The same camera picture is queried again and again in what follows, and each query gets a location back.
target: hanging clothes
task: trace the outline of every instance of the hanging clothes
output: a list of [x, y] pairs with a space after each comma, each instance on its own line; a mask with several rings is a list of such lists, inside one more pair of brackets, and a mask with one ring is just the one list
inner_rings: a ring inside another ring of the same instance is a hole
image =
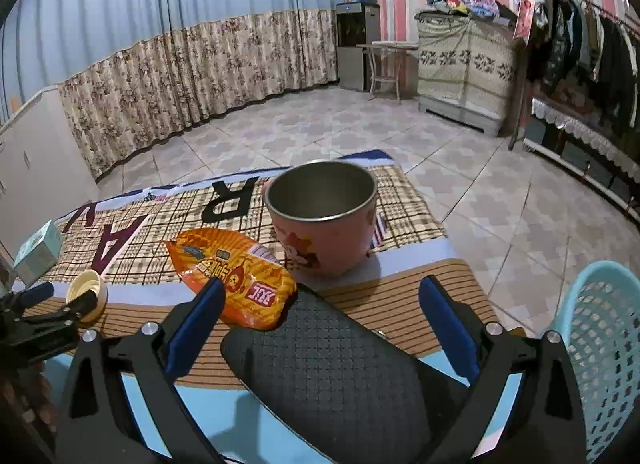
[[597, 12], [590, 10], [592, 23], [589, 24], [589, 41], [591, 46], [591, 80], [598, 81], [600, 61], [602, 60], [602, 48], [604, 47], [604, 29]]
[[582, 48], [582, 22], [578, 13], [578, 7], [572, 0], [562, 0], [562, 10], [566, 19], [566, 30], [569, 36], [571, 47], [564, 64], [564, 75], [566, 76], [580, 59]]
[[633, 84], [633, 96], [631, 98], [631, 110], [629, 117], [629, 126], [631, 128], [636, 124], [636, 111], [638, 109], [637, 101], [638, 101], [638, 58], [636, 57], [636, 48], [631, 43], [631, 38], [629, 34], [626, 32], [624, 27], [620, 27], [622, 32], [622, 37], [625, 40], [626, 49], [629, 52], [629, 59], [631, 63], [631, 72], [632, 72], [632, 84]]
[[589, 74], [591, 72], [591, 48], [589, 41], [587, 15], [581, 4], [578, 4], [576, 7], [578, 9], [578, 16], [580, 17], [580, 26], [582, 30], [578, 66], [580, 66], [580, 68], [582, 68], [587, 74]]
[[554, 0], [554, 36], [548, 46], [548, 59], [542, 65], [542, 91], [546, 95], [552, 95], [556, 91], [558, 82], [564, 76], [564, 65], [570, 41], [566, 25], [564, 23], [564, 10], [560, 0]]
[[611, 121], [614, 132], [620, 135], [630, 121], [636, 95], [635, 77], [622, 29], [608, 18], [601, 18], [601, 22], [605, 40], [597, 103], [603, 109], [604, 118]]
[[[640, 42], [637, 39], [633, 40], [634, 43], [634, 48], [636, 49], [636, 59], [640, 58]], [[638, 76], [636, 76], [636, 87], [638, 86]], [[638, 90], [638, 93], [636, 94], [636, 111], [638, 111], [638, 108], [640, 108], [640, 90]], [[636, 116], [636, 121], [633, 125], [633, 128], [635, 130], [640, 130], [640, 119], [637, 118]]]
[[554, 26], [552, 25], [552, 21], [554, 20], [554, 0], [545, 0], [545, 9], [546, 9], [546, 19], [548, 20], [548, 25], [546, 26], [546, 35], [545, 35], [545, 43], [551, 41], [553, 36]]

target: white cabinet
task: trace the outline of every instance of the white cabinet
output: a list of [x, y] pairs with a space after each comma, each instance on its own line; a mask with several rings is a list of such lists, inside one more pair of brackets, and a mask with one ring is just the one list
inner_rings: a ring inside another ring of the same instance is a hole
[[58, 89], [44, 88], [0, 129], [0, 241], [15, 256], [42, 224], [97, 199]]

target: small box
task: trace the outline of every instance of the small box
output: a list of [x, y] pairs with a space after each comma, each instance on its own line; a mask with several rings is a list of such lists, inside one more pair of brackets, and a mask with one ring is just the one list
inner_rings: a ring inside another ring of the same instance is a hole
[[621, 199], [623, 199], [627, 203], [631, 198], [631, 191], [629, 190], [629, 184], [627, 184], [625, 181], [623, 181], [619, 177], [616, 177], [613, 180], [613, 184], [611, 185], [611, 191], [613, 191], [616, 195], [618, 195]]
[[591, 156], [587, 152], [570, 142], [564, 145], [560, 157], [576, 166], [580, 171], [584, 171], [587, 168], [587, 164], [591, 159]]
[[527, 123], [527, 127], [524, 129], [524, 136], [526, 139], [532, 140], [537, 144], [542, 144], [542, 140], [545, 138], [545, 132], [545, 123], [535, 116], [532, 116]]
[[589, 170], [587, 171], [588, 176], [608, 188], [613, 175], [593, 157], [591, 157], [589, 164]]
[[44, 224], [22, 244], [15, 257], [14, 271], [26, 288], [57, 264], [61, 248], [62, 237], [53, 221]]

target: table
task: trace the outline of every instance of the table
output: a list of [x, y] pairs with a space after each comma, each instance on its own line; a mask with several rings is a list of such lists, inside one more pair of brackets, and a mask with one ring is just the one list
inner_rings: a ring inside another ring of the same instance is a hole
[[[471, 269], [458, 258], [443, 225], [433, 218], [402, 168], [380, 150], [348, 158], [369, 169], [378, 181], [378, 209], [386, 224], [382, 243], [358, 267], [338, 279], [313, 278], [296, 269], [292, 269], [293, 276], [329, 301], [335, 296], [336, 306], [343, 307], [365, 327], [383, 332], [398, 348], [467, 384], [453, 371], [422, 316], [417, 288], [422, 277], [436, 275], [451, 297], [468, 303], [482, 322], [497, 321], [490, 303]], [[109, 285], [109, 302], [98, 328], [105, 336], [118, 336], [135, 332], [146, 321], [160, 322], [176, 304], [193, 299], [193, 292], [175, 274], [160, 240], [174, 238], [182, 230], [202, 227], [202, 210], [215, 201], [219, 194], [216, 187], [220, 190], [222, 183], [230, 192], [222, 190], [222, 193], [231, 196], [218, 204], [224, 209], [214, 205], [220, 212], [238, 209], [233, 192], [252, 189], [246, 191], [251, 195], [248, 209], [238, 211], [235, 218], [226, 215], [219, 227], [246, 231], [287, 263], [286, 252], [273, 234], [261, 197], [265, 180], [283, 169], [137, 190], [70, 212], [56, 225], [64, 231], [65, 244], [73, 248], [63, 250], [57, 266], [44, 278], [53, 283], [54, 296], [29, 313], [58, 309], [73, 277], [91, 267], [97, 251], [105, 250], [98, 243], [104, 231], [126, 230], [129, 241], [115, 252], [106, 249], [107, 253], [100, 253], [101, 259], [109, 259], [102, 272]], [[389, 303], [396, 306], [390, 309]], [[380, 314], [381, 310], [388, 310], [388, 315]], [[329, 464], [242, 387], [220, 354], [220, 342], [228, 330], [225, 322], [217, 323], [189, 375], [176, 383], [176, 390], [206, 437], [234, 462]], [[51, 385], [53, 405], [60, 403], [71, 360], [71, 355], [60, 354], [46, 361], [44, 376]], [[498, 405], [480, 450], [495, 445], [516, 395], [518, 380], [518, 376], [510, 377], [504, 400]], [[137, 380], [123, 376], [123, 384], [145, 443], [167, 454]]]
[[[371, 73], [371, 88], [369, 89], [370, 99], [375, 98], [375, 89], [377, 82], [392, 82], [396, 86], [396, 97], [398, 98], [398, 104], [400, 103], [400, 66], [402, 64], [401, 58], [406, 54], [408, 50], [417, 50], [418, 44], [409, 41], [373, 41], [370, 44], [357, 45], [358, 48], [363, 49], [369, 58], [369, 71]], [[393, 76], [381, 76], [378, 75], [378, 66], [375, 59], [375, 51], [391, 53], [394, 56], [394, 75]]]

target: metal screw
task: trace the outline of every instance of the metal screw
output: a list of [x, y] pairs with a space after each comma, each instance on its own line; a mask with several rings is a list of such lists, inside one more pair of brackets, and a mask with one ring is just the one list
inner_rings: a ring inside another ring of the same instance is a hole
[[485, 328], [486, 328], [486, 331], [489, 332], [489, 334], [492, 336], [499, 336], [504, 331], [504, 329], [502, 328], [502, 325], [500, 325], [500, 323], [495, 323], [495, 322], [487, 323]]
[[86, 341], [87, 343], [91, 343], [91, 341], [93, 341], [95, 338], [97, 338], [98, 333], [93, 330], [93, 329], [89, 329], [87, 331], [84, 332], [84, 334], [82, 334], [82, 341]]
[[554, 344], [562, 341], [562, 337], [555, 330], [549, 330], [546, 333], [546, 338]]
[[142, 325], [142, 333], [145, 336], [152, 336], [153, 334], [155, 334], [156, 332], [158, 332], [159, 326], [158, 323], [154, 323], [152, 321], [149, 321], [147, 323], [145, 323], [144, 325]]

